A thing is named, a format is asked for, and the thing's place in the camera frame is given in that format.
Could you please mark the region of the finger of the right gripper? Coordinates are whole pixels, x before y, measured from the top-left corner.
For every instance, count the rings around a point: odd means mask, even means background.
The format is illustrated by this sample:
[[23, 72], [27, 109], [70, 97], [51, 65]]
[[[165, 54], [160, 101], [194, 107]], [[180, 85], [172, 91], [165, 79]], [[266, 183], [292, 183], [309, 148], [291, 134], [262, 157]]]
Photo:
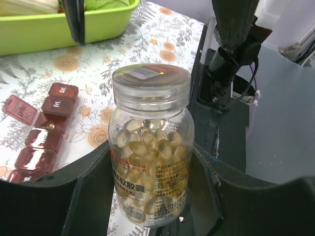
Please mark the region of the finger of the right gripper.
[[85, 44], [84, 0], [62, 0], [71, 37], [75, 43]]

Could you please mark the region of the gold pill bottle cap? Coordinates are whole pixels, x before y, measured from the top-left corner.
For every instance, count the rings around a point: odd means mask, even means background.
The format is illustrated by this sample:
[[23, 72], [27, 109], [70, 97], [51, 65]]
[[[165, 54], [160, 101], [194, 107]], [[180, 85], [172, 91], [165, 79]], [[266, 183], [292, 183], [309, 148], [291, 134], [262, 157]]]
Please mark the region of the gold pill bottle cap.
[[178, 66], [135, 64], [112, 74], [117, 107], [132, 112], [180, 111], [189, 103], [191, 75]]

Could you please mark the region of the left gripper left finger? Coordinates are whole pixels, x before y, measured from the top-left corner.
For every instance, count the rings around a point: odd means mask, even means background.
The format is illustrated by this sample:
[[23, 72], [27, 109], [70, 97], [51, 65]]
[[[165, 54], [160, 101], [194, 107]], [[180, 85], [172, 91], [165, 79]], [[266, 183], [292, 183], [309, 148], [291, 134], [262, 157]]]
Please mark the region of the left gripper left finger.
[[105, 236], [113, 196], [108, 142], [35, 182], [0, 183], [3, 236]]

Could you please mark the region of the clear pill bottle yellow pills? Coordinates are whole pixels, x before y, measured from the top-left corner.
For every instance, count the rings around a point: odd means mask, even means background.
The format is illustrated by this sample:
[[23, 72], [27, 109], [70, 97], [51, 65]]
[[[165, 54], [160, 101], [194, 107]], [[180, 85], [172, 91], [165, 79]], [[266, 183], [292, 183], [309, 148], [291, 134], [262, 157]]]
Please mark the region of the clear pill bottle yellow pills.
[[132, 223], [156, 228], [184, 209], [194, 142], [188, 109], [145, 117], [115, 109], [109, 147], [117, 201]]

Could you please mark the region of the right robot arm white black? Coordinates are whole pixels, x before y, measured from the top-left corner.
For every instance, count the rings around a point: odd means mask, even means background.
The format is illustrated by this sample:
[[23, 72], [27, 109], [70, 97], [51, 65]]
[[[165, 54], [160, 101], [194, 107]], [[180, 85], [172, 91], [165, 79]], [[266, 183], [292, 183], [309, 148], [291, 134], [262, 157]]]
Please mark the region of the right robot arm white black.
[[[241, 66], [255, 63], [255, 70], [248, 82], [248, 87], [258, 69], [258, 53], [262, 42], [270, 35], [271, 29], [257, 26], [257, 17], [254, 15], [258, 0], [212, 0], [217, 20], [215, 38], [219, 48], [210, 65], [202, 76], [202, 89], [219, 92], [226, 89], [234, 80]], [[85, 41], [85, 0], [62, 0], [62, 6], [74, 42], [84, 45]], [[157, 80], [153, 80], [153, 73], [149, 76], [140, 76], [134, 72], [118, 77], [118, 84], [129, 87], [153, 87]]]

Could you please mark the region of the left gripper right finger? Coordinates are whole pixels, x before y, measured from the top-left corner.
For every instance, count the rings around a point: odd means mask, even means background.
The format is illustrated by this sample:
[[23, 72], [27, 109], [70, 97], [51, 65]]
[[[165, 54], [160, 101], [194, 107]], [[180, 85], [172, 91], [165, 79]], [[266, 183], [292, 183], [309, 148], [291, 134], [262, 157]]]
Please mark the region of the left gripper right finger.
[[274, 184], [251, 177], [194, 145], [190, 204], [198, 236], [312, 236], [315, 179]]

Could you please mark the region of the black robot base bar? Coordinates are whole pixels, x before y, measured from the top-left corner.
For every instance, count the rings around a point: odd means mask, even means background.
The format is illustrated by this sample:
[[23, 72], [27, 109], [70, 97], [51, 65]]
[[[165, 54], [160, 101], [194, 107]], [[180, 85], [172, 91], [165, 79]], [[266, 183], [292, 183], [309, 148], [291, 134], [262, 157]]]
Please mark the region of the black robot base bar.
[[187, 202], [176, 219], [150, 229], [152, 236], [237, 236], [245, 205], [239, 182], [246, 170], [248, 105], [232, 99], [232, 87], [214, 91], [209, 71], [216, 20], [204, 26], [192, 69], [189, 110], [195, 122]]

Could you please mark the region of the red weekly pill organizer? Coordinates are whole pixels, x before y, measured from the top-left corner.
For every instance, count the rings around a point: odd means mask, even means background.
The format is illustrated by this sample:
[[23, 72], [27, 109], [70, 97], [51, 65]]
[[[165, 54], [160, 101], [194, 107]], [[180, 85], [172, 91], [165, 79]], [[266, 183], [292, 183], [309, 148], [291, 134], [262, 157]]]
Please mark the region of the red weekly pill organizer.
[[8, 182], [36, 181], [52, 172], [78, 94], [77, 86], [53, 83], [41, 112], [15, 95], [5, 101], [5, 114], [32, 127]]

